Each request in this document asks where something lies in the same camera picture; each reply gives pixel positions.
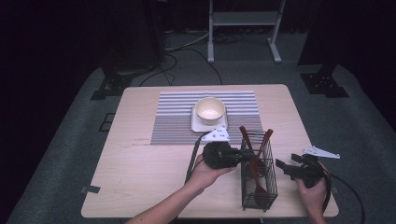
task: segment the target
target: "wooden table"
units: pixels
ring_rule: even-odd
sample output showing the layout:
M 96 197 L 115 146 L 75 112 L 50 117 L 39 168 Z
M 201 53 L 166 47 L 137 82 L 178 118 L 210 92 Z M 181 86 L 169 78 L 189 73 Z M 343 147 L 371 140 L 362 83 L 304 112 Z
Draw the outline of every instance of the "wooden table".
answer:
M 193 145 L 150 145 L 162 91 L 254 91 L 262 128 L 274 130 L 271 136 L 274 159 L 291 164 L 291 153 L 301 155 L 304 147 L 312 146 L 284 85 L 128 88 L 122 95 L 92 179 L 92 186 L 100 187 L 100 191 L 88 192 L 81 210 L 84 217 L 134 217 L 182 187 Z M 305 217 L 296 184 L 281 169 L 275 170 L 278 197 L 265 213 L 242 209 L 238 165 L 193 200 L 178 217 Z M 324 215 L 337 214 L 338 207 L 331 197 Z

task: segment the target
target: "human hand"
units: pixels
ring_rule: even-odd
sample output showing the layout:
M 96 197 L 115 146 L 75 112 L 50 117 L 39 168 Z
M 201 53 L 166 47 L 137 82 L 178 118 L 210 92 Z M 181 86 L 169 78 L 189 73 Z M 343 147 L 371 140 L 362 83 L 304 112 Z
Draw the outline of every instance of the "human hand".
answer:
M 307 189 L 305 187 L 304 181 L 302 179 L 295 179 L 298 189 L 300 191 L 300 196 L 303 201 L 303 205 L 311 219 L 312 223 L 326 223 L 323 217 L 323 202 L 326 197 L 326 181 L 321 178 L 319 182 L 312 188 Z
M 191 178 L 186 185 L 192 185 L 202 193 L 204 189 L 215 183 L 219 176 L 227 174 L 235 168 L 212 169 L 204 162 L 204 157 L 199 155 L 195 160 L 195 168 L 193 169 Z

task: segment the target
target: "striped placemat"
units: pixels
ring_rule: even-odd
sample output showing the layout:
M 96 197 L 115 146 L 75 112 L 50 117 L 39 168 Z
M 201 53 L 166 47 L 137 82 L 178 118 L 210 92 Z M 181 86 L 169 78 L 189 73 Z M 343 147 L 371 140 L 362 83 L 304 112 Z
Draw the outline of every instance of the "striped placemat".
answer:
M 239 145 L 241 125 L 261 131 L 259 108 L 254 91 L 163 91 L 155 117 L 152 146 L 193 145 L 201 133 L 191 129 L 191 108 L 204 97 L 219 98 L 227 108 L 230 144 Z

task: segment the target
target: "wire basket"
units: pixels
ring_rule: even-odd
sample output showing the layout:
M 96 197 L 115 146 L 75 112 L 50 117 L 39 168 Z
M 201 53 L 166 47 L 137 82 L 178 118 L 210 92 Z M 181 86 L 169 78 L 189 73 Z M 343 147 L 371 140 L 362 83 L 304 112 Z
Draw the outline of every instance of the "wire basket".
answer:
M 257 155 L 266 132 L 247 131 L 248 139 Z M 250 150 L 246 139 L 242 140 L 241 149 Z M 264 146 L 258 159 L 241 163 L 242 207 L 270 209 L 277 197 L 276 176 L 271 144 Z

